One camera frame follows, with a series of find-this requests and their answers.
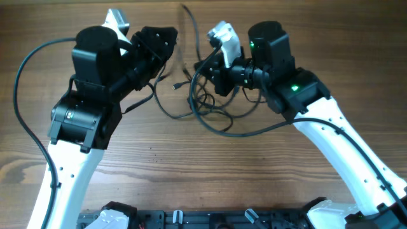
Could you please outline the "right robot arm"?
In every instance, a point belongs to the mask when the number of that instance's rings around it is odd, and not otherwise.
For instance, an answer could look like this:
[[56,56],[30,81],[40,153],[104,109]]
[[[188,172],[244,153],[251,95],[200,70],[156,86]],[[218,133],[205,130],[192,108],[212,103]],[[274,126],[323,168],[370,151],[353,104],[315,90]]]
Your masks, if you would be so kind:
[[257,89],[285,125],[310,139],[340,175],[353,204],[326,198],[310,202],[302,228],[405,228],[406,181],[392,172],[341,112],[328,88],[312,72],[296,67],[289,36],[276,21],[249,29],[251,57],[245,58],[231,24],[208,32],[213,52],[195,64],[218,95],[235,87]]

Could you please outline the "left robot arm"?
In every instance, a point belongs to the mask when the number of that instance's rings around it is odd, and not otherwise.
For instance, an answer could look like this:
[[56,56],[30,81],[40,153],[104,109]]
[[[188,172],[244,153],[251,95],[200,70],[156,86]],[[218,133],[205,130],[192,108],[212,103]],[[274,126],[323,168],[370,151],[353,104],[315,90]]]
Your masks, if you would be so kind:
[[89,181],[124,111],[121,101],[150,86],[171,57],[173,27],[143,27],[130,39],[92,26],[75,37],[74,74],[51,111],[48,155],[29,228],[74,228]]

